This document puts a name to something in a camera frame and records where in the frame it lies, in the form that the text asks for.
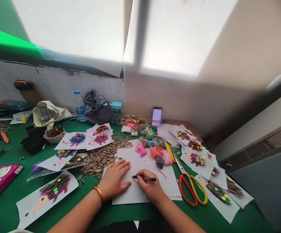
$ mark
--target lid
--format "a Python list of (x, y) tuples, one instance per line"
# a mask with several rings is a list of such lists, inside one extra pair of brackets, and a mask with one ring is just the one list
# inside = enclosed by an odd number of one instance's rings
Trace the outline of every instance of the lid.
[(122, 108), (121, 102), (112, 102), (112, 108)]

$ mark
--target gold bangle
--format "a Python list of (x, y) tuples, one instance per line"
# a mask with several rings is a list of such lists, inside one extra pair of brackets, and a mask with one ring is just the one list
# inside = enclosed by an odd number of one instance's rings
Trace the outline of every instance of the gold bangle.
[(101, 199), (102, 199), (102, 204), (104, 204), (104, 197), (103, 197), (102, 191), (97, 186), (93, 187), (93, 189), (98, 191), (98, 193), (99, 193), (99, 195), (101, 196)]

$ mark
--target phone screen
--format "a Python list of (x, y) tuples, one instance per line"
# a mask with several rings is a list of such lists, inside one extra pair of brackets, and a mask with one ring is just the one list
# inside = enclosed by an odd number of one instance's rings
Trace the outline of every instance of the phone screen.
[(161, 107), (153, 107), (152, 108), (152, 127), (159, 127), (161, 125), (161, 117), (162, 117), (162, 108)]

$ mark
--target plastic bottle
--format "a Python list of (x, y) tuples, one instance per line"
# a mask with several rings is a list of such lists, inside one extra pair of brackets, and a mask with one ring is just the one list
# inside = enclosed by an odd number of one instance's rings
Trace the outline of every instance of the plastic bottle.
[(76, 113), (78, 115), (78, 120), (81, 122), (85, 122), (86, 121), (86, 118), (84, 117), (85, 105), (80, 97), (80, 91), (73, 91), (73, 93), (75, 94), (73, 98), (73, 103), (75, 105)]

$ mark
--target right hand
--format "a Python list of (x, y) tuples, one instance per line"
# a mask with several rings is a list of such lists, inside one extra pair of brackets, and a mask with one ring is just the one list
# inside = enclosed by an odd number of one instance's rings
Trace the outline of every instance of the right hand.
[[(137, 183), (142, 189), (142, 191), (145, 193), (148, 200), (156, 205), (159, 201), (163, 200), (167, 197), (167, 195), (164, 193), (159, 179), (156, 176), (156, 174), (152, 173), (151, 171), (148, 171), (147, 169), (140, 170), (137, 174)], [(157, 181), (144, 181), (142, 177), (151, 177), (156, 178)]]

